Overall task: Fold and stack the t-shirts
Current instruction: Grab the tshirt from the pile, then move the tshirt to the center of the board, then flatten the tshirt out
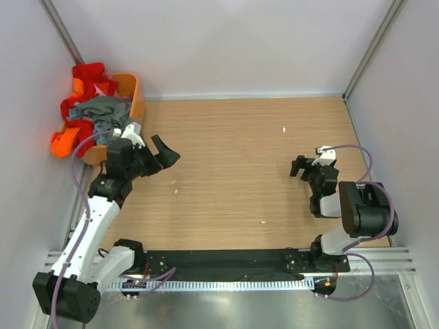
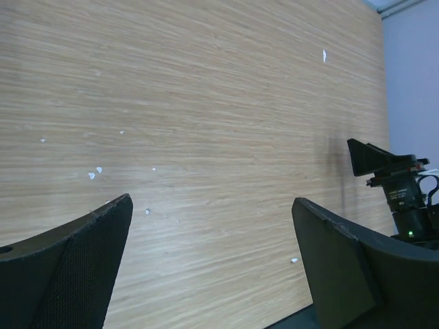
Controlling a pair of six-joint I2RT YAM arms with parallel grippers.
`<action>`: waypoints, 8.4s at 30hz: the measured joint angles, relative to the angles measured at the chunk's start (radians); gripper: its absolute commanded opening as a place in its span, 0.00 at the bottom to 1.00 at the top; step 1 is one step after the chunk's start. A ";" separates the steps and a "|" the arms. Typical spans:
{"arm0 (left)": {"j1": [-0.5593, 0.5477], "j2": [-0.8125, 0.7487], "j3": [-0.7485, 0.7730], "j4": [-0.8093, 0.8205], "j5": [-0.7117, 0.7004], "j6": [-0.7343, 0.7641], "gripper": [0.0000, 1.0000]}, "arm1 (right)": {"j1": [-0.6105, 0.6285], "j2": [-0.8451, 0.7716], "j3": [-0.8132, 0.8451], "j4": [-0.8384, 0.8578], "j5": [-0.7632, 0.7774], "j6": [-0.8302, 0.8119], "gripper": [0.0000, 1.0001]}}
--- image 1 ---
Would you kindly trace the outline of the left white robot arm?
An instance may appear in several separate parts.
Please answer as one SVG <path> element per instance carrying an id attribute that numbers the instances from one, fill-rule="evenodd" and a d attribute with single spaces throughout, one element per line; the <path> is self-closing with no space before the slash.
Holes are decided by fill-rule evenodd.
<path id="1" fill-rule="evenodd" d="M 64 251 L 48 272 L 38 272 L 32 287 L 53 328 L 59 318 L 86 325 L 94 318 L 105 290 L 119 276 L 140 273 L 145 265 L 142 243 L 118 240 L 98 263 L 95 257 L 109 225 L 117 217 L 137 178 L 172 167 L 180 154 L 157 135 L 153 154 L 143 138 L 114 135 L 106 145 L 105 172 L 83 194 L 85 210 Z"/>

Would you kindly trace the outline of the dark grey t shirt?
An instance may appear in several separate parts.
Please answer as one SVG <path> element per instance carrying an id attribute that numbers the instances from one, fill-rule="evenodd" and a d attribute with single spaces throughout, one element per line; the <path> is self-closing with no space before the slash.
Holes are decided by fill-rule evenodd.
<path id="1" fill-rule="evenodd" d="M 103 130 L 122 129 L 130 121 L 132 100 L 113 96 L 97 96 L 88 101 L 78 102 L 69 110 L 67 121 L 84 119 Z"/>

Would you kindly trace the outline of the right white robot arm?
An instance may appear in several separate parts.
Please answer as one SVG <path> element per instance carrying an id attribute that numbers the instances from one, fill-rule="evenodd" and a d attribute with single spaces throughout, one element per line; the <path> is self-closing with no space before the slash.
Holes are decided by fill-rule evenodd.
<path id="1" fill-rule="evenodd" d="M 399 220 L 390 209 L 390 201 L 380 183 L 339 182 L 335 156 L 321 155 L 318 159 L 297 156 L 292 161 L 290 175 L 309 184 L 310 213 L 317 218 L 339 218 L 341 224 L 329 233 L 321 234 L 311 243 L 307 261 L 316 271 L 332 271 L 347 262 L 346 252 L 380 234 L 392 236 Z"/>

